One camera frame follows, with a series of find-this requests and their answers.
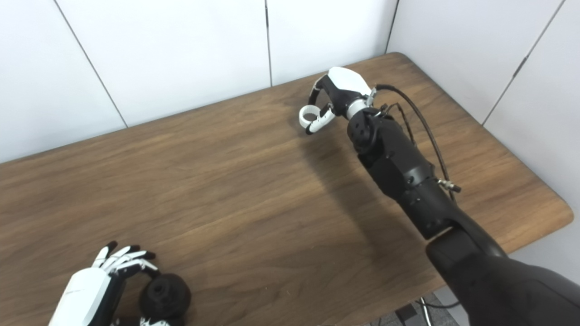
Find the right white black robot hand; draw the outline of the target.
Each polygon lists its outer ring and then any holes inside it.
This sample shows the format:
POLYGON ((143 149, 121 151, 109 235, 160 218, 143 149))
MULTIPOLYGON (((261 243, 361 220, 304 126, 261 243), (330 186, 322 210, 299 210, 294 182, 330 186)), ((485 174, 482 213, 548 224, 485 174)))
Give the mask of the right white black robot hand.
POLYGON ((344 67, 332 67, 313 84, 307 105, 299 111, 299 124, 306 134, 311 135, 335 117, 350 120, 359 111, 373 105, 376 92, 359 73, 344 67), (325 91, 329 98, 323 109, 316 105, 321 91, 325 91))

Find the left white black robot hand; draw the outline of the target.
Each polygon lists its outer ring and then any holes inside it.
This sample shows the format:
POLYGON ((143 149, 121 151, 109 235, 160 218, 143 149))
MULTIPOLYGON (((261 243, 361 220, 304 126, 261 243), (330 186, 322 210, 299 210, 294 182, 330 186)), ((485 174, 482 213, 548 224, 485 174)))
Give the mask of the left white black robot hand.
POLYGON ((161 273, 156 255, 138 245, 117 249, 111 241, 92 265, 75 272, 50 318, 51 326, 184 326, 191 290, 182 277, 161 273), (150 281, 138 300, 140 315, 116 316, 126 282, 137 273, 150 281))

